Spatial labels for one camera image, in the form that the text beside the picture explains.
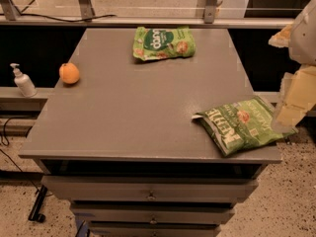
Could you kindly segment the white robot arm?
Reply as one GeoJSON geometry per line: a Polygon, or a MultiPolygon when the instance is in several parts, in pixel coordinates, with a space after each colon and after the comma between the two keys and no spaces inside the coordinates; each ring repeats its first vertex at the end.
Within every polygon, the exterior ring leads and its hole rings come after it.
{"type": "Polygon", "coordinates": [[[294,74],[284,73],[273,115],[273,130],[287,133],[316,105],[316,0],[310,0],[269,44],[287,47],[290,59],[300,64],[294,74]]]}

